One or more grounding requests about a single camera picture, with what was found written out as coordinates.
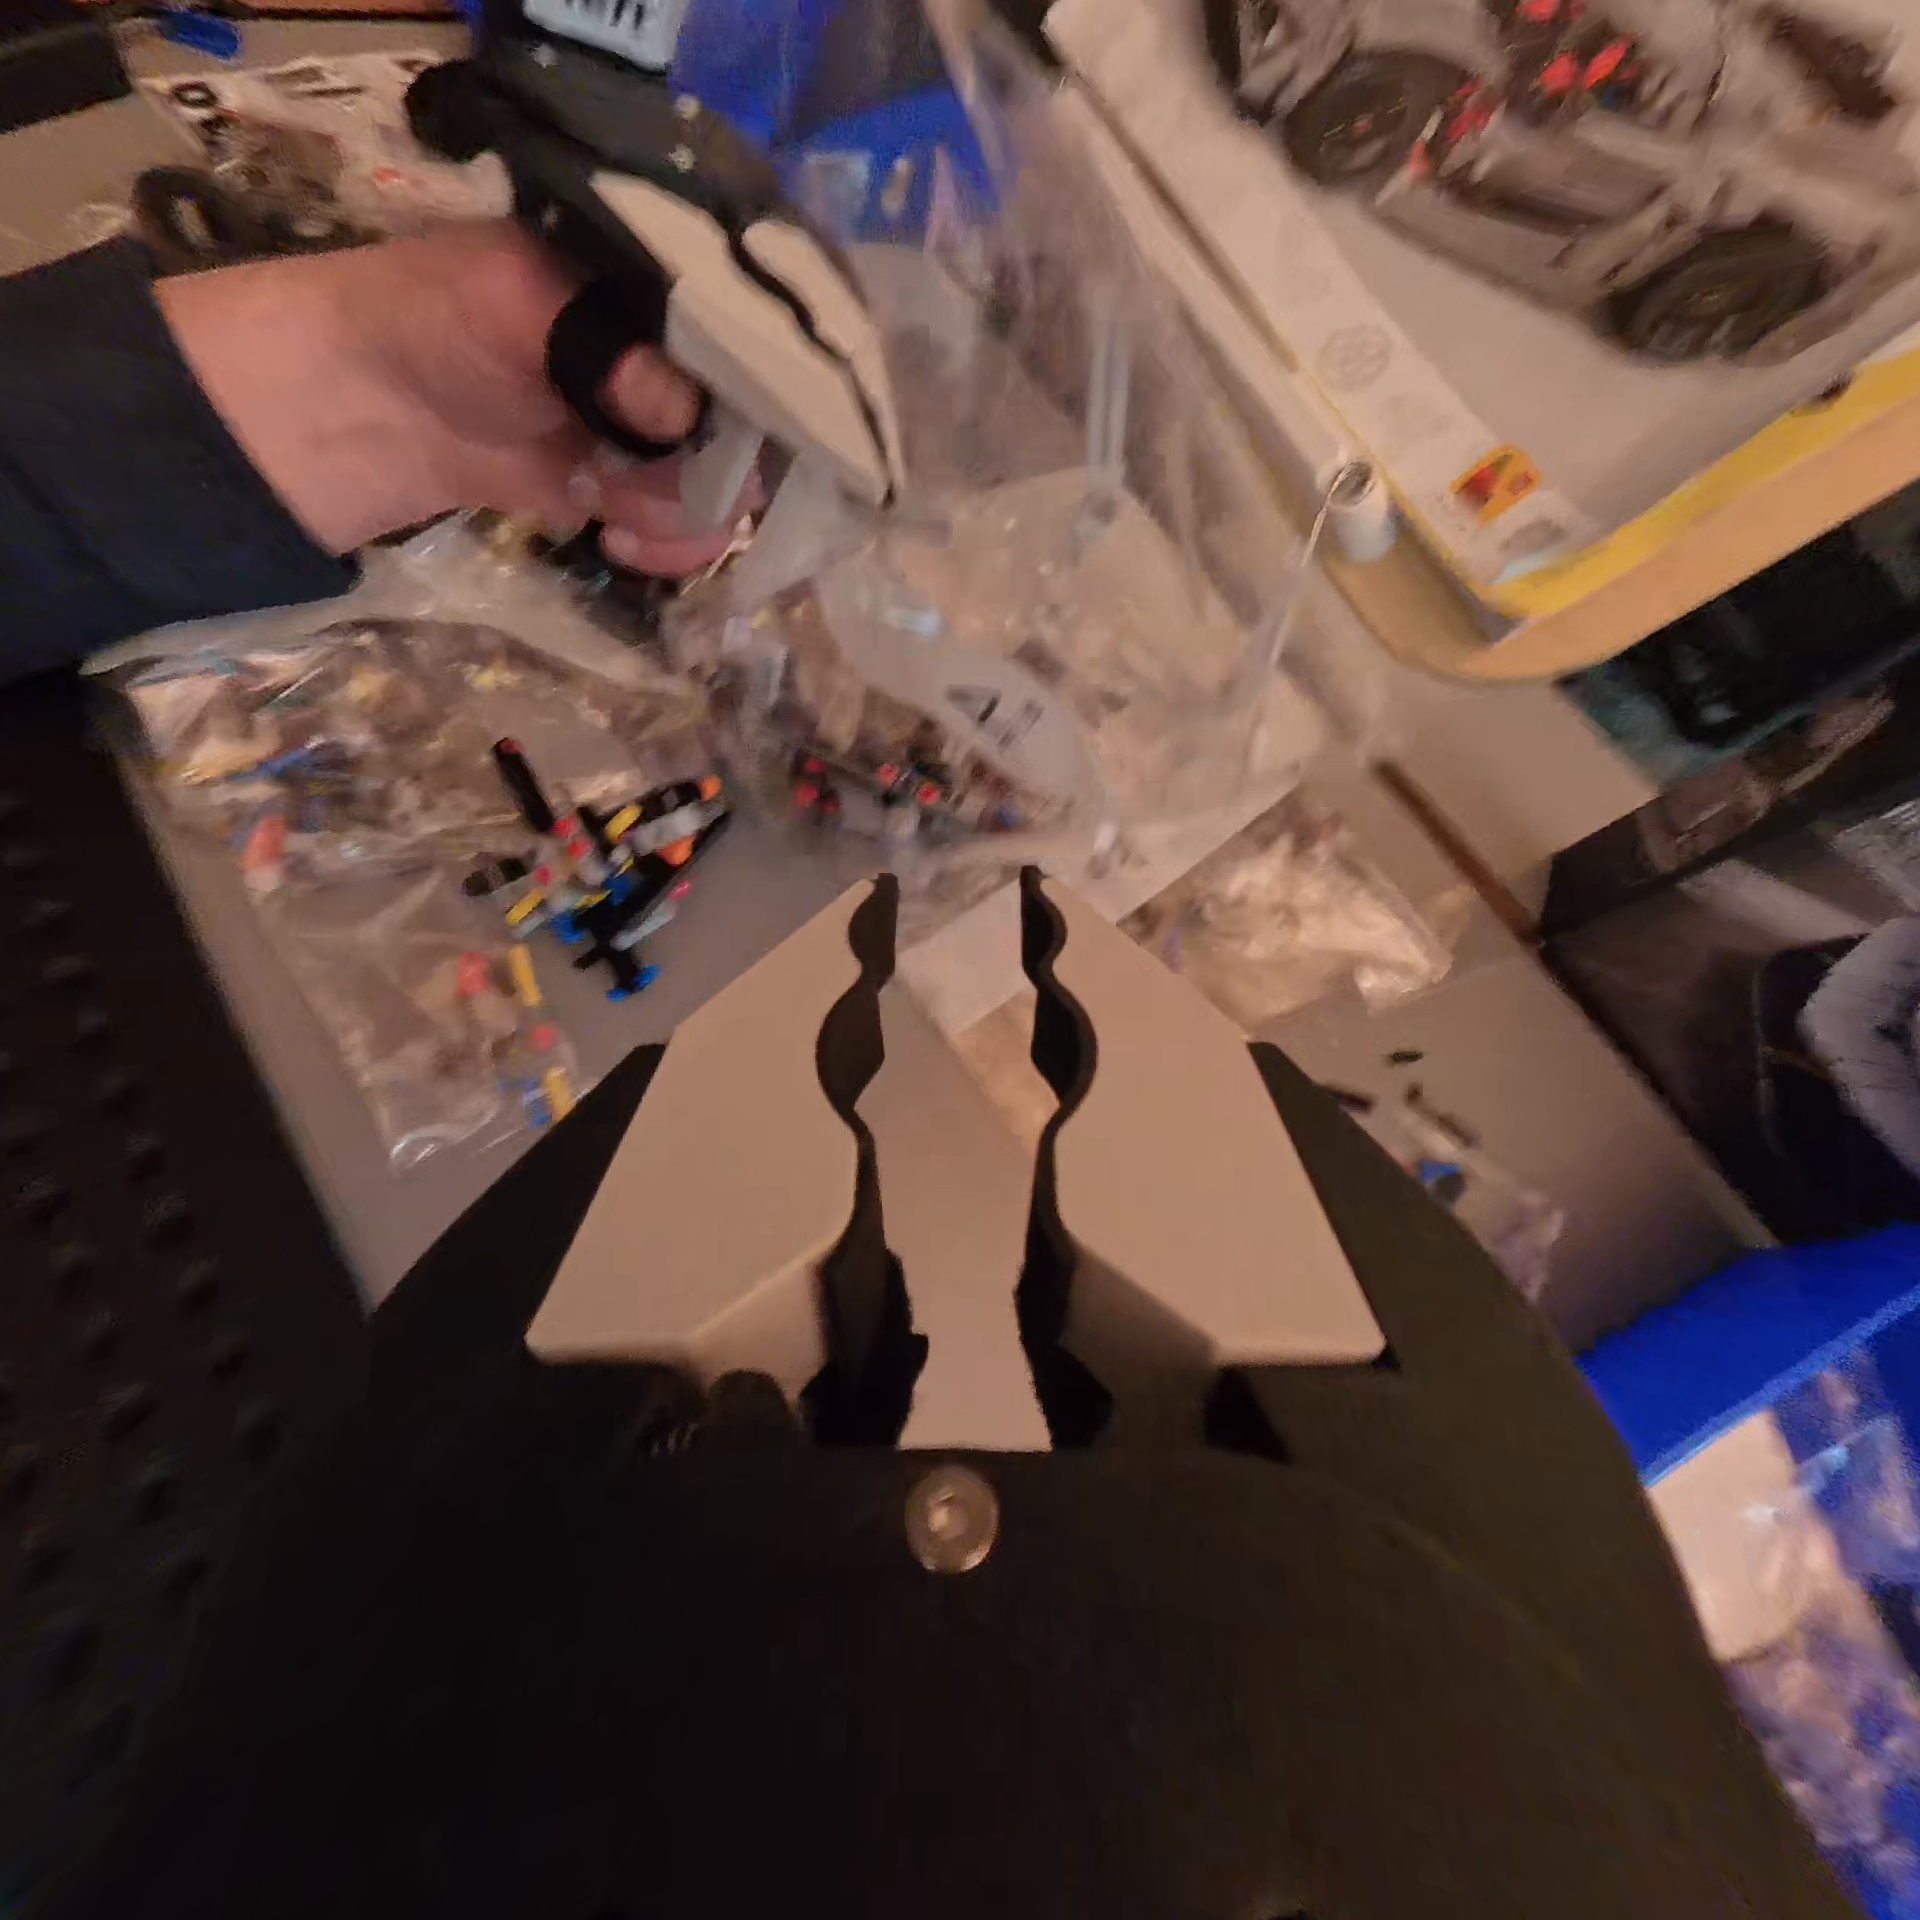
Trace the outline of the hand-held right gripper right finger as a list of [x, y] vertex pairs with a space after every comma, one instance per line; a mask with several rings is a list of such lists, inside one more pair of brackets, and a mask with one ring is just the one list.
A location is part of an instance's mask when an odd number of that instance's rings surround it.
[[1055, 1097], [1018, 1277], [1048, 1442], [1202, 1445], [1233, 1375], [1381, 1360], [1253, 1041], [1064, 880], [1018, 892]]

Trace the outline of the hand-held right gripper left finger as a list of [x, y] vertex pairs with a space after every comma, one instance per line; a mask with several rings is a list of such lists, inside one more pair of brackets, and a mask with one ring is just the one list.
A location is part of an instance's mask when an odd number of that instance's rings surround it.
[[899, 880], [848, 887], [663, 1046], [524, 1334], [548, 1362], [765, 1375], [831, 1447], [895, 1447], [925, 1365], [857, 1103]]

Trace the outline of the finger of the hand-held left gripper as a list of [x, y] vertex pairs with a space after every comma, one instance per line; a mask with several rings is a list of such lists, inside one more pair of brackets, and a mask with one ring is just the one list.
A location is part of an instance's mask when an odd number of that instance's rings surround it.
[[748, 256], [753, 224], [813, 224], [785, 200], [730, 224], [720, 210], [641, 175], [592, 174], [592, 192], [663, 271], [668, 354], [765, 438], [818, 458], [843, 492], [888, 497], [873, 485], [873, 444], [848, 374], [799, 298]]
[[748, 256], [799, 298], [827, 357], [848, 374], [856, 413], [871, 441], [879, 492], [905, 480], [897, 384], [881, 325], [836, 249], [808, 224], [753, 224]]

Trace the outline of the clear plastic bag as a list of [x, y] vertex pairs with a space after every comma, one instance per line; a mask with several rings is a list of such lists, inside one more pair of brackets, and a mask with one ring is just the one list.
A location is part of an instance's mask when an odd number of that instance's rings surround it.
[[695, 4], [675, 77], [847, 249], [897, 384], [895, 504], [785, 492], [723, 570], [751, 606], [879, 558], [1019, 604], [1218, 606], [1284, 669], [1304, 544], [1057, 66], [989, 4]]

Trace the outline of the small bag of lego parts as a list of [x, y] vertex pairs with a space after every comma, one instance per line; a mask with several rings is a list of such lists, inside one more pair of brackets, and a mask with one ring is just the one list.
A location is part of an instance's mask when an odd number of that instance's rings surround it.
[[231, 861], [395, 1172], [548, 1130], [586, 1095], [565, 1021], [503, 912], [466, 892], [491, 848], [348, 855], [261, 818]]

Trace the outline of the partly built black lego assembly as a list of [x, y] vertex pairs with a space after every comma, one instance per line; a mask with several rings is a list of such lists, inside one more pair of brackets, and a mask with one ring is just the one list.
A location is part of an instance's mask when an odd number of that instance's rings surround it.
[[665, 782], [613, 809], [561, 800], [521, 745], [489, 750], [529, 845], [480, 855], [461, 894], [498, 912], [516, 941], [559, 941], [578, 970], [603, 969], [607, 996], [631, 1001], [659, 974], [647, 949], [682, 909], [699, 860], [730, 832], [731, 805], [717, 773]]

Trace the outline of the lego instruction booklet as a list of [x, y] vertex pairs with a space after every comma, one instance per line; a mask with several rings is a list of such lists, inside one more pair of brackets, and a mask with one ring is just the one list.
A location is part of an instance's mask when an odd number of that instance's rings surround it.
[[1916, 391], [1917, 4], [1055, 4], [1432, 552], [1545, 616]]

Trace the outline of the person's left hand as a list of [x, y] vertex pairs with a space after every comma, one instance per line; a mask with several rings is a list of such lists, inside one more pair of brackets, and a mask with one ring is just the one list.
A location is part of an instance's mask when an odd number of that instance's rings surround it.
[[730, 548], [668, 462], [589, 432], [544, 372], [578, 281], [514, 221], [162, 279], [156, 298], [213, 412], [284, 506], [346, 556], [450, 512], [548, 535], [601, 525], [623, 569], [684, 577]]

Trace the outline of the small bag of blue parts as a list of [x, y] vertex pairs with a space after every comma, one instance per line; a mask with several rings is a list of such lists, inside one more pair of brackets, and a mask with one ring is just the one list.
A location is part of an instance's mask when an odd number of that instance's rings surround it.
[[1545, 1301], [1567, 1212], [1500, 1162], [1456, 1114], [1405, 1082], [1387, 1114], [1409, 1175], [1503, 1266], [1522, 1297]]

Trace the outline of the clear bag of dark parts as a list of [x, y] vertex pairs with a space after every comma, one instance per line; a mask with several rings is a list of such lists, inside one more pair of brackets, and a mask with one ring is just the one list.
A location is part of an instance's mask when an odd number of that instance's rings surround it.
[[144, 80], [187, 154], [132, 180], [129, 229], [165, 271], [202, 271], [508, 215], [501, 159], [445, 159], [411, 133], [404, 93], [445, 58], [400, 48]]

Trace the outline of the clear bag of mixed parts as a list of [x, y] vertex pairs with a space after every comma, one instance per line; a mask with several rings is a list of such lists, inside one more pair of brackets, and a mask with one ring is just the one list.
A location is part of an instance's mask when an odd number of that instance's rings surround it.
[[448, 872], [553, 818], [641, 810], [720, 770], [692, 688], [619, 647], [482, 622], [360, 616], [108, 668], [160, 801], [251, 897]]

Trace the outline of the blue plastic bin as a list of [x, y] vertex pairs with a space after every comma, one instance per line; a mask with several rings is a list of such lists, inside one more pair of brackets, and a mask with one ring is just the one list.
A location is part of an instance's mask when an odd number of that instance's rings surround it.
[[1580, 1365], [1817, 1850], [1917, 1914], [1916, 1226], [1748, 1254]]

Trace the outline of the black perforated board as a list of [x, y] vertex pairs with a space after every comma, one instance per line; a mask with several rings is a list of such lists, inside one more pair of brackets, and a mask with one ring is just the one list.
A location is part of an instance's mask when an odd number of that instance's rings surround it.
[[2, 709], [4, 1653], [169, 1645], [369, 1329], [74, 672]]

